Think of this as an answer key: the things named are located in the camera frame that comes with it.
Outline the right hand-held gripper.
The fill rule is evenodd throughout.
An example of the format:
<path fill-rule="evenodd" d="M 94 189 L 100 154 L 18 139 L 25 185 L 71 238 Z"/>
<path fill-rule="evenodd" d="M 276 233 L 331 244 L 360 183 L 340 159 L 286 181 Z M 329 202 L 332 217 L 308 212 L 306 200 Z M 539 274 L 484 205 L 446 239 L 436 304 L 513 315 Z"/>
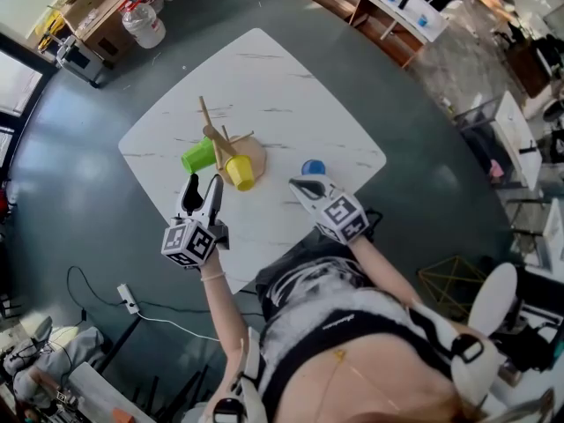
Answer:
<path fill-rule="evenodd" d="M 288 185 L 320 231 L 333 241 L 348 245 L 368 230 L 367 214 L 360 202 L 341 194 L 341 188 L 328 175 L 299 175 Z M 318 210 L 322 200 L 330 201 Z"/>

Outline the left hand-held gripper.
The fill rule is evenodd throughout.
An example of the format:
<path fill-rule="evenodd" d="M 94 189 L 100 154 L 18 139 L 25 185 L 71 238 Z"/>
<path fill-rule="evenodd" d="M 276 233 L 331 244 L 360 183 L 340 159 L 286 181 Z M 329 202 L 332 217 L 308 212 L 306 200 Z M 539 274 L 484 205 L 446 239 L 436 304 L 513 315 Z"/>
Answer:
<path fill-rule="evenodd" d="M 177 217 L 171 218 L 161 245 L 161 254 L 184 269 L 205 264 L 217 246 L 229 249 L 228 227 L 222 221 L 216 225 L 222 203 L 223 178 L 219 174 L 212 177 L 202 206 L 198 184 L 198 175 L 191 174 L 183 185 L 176 203 Z M 188 218 L 199 208 L 200 221 Z"/>

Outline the green plastic cup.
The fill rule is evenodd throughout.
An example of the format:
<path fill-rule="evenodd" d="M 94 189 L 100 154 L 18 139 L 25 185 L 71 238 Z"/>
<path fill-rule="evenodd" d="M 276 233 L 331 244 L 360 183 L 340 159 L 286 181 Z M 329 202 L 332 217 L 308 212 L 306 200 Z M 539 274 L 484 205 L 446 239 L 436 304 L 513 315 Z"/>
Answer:
<path fill-rule="evenodd" d="M 204 137 L 201 141 L 194 144 L 181 156 L 181 162 L 188 174 L 195 174 L 206 167 L 214 165 L 216 163 L 216 154 L 212 140 Z"/>

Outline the yellow plastic cup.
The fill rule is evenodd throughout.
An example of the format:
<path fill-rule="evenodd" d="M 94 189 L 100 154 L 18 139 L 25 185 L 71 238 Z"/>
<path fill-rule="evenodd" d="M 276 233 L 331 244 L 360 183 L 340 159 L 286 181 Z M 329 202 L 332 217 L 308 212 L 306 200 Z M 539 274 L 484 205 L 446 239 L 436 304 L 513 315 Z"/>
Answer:
<path fill-rule="evenodd" d="M 225 170 L 237 190 L 244 192 L 255 185 L 251 159 L 247 155 L 234 155 L 225 164 Z"/>

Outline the wooden cup tree stand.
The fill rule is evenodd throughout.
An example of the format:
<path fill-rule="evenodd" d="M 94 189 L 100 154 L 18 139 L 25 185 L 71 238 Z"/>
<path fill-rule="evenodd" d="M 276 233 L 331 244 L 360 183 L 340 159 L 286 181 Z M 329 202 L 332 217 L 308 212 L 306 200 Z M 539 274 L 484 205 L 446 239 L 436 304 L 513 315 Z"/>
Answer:
<path fill-rule="evenodd" d="M 253 131 L 245 135 L 234 137 L 228 136 L 224 126 L 221 126 L 221 131 L 218 131 L 212 124 L 212 119 L 205 105 L 204 97 L 199 96 L 198 99 L 204 116 L 203 133 L 213 142 L 216 154 L 216 168 L 221 177 L 227 184 L 233 185 L 225 170 L 225 164 L 234 155 L 247 155 L 251 159 L 256 184 L 256 180 L 266 171 L 267 153 L 265 148 L 255 138 Z"/>

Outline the person's right forearm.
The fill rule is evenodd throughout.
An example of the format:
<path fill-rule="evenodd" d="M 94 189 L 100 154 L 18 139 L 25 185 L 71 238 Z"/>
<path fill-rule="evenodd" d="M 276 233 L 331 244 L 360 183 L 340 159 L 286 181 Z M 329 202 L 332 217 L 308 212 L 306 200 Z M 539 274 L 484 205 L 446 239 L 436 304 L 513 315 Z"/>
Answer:
<path fill-rule="evenodd" d="M 422 302 L 413 286 L 365 235 L 353 240 L 349 249 L 375 286 L 393 295 L 406 306 L 410 307 L 413 302 Z"/>

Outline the person's left forearm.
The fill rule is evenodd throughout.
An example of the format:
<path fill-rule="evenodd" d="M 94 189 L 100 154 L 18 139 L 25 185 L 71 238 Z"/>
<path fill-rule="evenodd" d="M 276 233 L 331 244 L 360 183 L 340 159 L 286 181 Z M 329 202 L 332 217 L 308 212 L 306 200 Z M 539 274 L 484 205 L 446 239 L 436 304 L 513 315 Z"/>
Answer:
<path fill-rule="evenodd" d="M 200 268 L 201 277 L 221 271 L 224 270 L 219 251 L 214 249 Z M 248 326 L 237 307 L 226 277 L 203 284 L 213 325 L 226 355 L 226 373 L 231 375 L 239 366 L 242 353 L 247 351 Z"/>

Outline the white power strip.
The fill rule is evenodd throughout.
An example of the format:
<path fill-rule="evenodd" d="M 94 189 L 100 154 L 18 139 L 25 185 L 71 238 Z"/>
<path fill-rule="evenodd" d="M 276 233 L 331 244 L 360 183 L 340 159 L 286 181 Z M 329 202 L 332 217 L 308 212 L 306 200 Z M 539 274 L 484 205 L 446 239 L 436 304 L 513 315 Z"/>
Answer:
<path fill-rule="evenodd" d="M 138 314 L 140 312 L 140 308 L 137 304 L 137 301 L 133 297 L 133 294 L 131 293 L 129 287 L 126 284 L 120 284 L 117 287 L 117 291 L 120 294 L 120 297 L 122 298 L 122 303 L 124 304 L 128 312 L 131 315 Z"/>

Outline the person's body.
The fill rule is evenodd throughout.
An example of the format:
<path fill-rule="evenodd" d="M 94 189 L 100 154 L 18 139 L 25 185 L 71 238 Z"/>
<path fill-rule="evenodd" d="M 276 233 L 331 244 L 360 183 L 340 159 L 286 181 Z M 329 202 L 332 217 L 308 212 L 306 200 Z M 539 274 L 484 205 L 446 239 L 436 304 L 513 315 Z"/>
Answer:
<path fill-rule="evenodd" d="M 348 245 L 301 244 L 259 272 L 265 325 L 198 423 L 476 423 L 494 343 L 375 286 Z"/>

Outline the white portable air cooler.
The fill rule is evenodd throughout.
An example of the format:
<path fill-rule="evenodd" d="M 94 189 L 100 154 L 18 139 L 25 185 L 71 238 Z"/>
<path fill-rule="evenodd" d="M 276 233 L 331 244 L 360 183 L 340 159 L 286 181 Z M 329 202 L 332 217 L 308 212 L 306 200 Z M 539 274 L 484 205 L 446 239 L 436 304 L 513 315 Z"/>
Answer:
<path fill-rule="evenodd" d="M 64 41 L 55 38 L 58 44 L 56 62 L 76 77 L 84 80 L 91 87 L 100 87 L 97 78 L 104 69 L 102 60 L 74 35 Z"/>

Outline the cardboard box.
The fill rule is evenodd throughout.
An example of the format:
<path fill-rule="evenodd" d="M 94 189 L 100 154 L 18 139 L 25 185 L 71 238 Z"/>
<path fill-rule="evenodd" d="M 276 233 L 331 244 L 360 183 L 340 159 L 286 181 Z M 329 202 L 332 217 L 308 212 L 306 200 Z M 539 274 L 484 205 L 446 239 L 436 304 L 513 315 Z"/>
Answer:
<path fill-rule="evenodd" d="M 122 24 L 125 0 L 75 0 L 61 14 L 75 37 L 107 63 L 117 63 L 134 39 Z"/>

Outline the white round-back chair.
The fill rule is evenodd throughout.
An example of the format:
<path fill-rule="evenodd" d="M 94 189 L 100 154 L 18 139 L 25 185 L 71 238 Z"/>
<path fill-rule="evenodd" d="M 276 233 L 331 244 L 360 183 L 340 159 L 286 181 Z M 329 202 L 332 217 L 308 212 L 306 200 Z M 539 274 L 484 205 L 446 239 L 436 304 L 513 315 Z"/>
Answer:
<path fill-rule="evenodd" d="M 512 263 L 498 265 L 480 287 L 468 326 L 485 336 L 498 330 L 516 297 L 517 272 Z"/>

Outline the white table with clutter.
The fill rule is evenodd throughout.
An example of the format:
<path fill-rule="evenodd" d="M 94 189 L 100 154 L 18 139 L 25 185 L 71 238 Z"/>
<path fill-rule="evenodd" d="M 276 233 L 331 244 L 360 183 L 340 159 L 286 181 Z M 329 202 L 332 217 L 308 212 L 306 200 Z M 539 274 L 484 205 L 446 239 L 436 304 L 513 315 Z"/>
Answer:
<path fill-rule="evenodd" d="M 80 364 L 69 381 L 72 394 L 78 397 L 79 411 L 92 423 L 115 423 L 114 409 L 128 413 L 134 423 L 156 423 L 88 363 Z"/>

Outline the white side table wooden frame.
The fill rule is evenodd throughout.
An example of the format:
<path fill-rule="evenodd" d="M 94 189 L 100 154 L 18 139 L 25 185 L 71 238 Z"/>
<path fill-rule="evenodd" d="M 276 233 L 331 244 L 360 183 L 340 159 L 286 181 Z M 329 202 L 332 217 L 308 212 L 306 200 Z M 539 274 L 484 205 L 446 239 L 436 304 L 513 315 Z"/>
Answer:
<path fill-rule="evenodd" d="M 448 21 L 425 0 L 409 0 L 403 10 L 398 8 L 400 1 L 359 0 L 349 25 L 404 69 L 440 38 Z M 418 24 L 421 15 L 427 17 L 426 26 Z"/>

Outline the white table black frame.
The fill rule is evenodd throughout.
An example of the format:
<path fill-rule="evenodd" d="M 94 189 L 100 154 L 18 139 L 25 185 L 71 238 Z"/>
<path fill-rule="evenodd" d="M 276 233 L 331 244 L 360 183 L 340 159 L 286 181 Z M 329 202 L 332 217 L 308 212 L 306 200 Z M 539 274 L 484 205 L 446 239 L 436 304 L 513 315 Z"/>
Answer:
<path fill-rule="evenodd" d="M 511 92 L 456 115 L 454 124 L 496 186 L 535 190 L 542 157 Z"/>

